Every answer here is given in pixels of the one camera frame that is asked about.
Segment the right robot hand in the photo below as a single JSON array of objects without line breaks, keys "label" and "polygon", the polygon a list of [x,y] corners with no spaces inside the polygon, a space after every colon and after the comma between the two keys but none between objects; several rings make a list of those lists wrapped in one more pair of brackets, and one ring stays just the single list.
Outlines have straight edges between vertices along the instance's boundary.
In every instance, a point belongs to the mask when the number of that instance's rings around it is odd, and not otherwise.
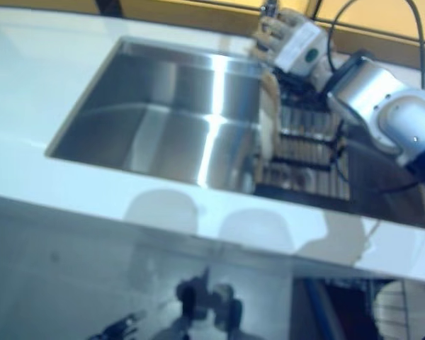
[{"label": "right robot hand", "polygon": [[286,62],[279,54],[306,21],[305,16],[290,8],[282,8],[276,17],[263,16],[252,35],[254,45],[249,55],[271,67],[286,70]]}]

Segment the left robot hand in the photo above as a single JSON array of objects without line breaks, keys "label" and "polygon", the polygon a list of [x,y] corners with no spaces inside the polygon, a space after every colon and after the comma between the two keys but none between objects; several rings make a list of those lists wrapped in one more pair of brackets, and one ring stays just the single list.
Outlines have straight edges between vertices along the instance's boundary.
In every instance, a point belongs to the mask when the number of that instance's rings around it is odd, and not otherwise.
[{"label": "left robot hand", "polygon": [[129,313],[87,339],[135,339],[138,331],[137,324],[146,316],[147,313],[144,310]]}]

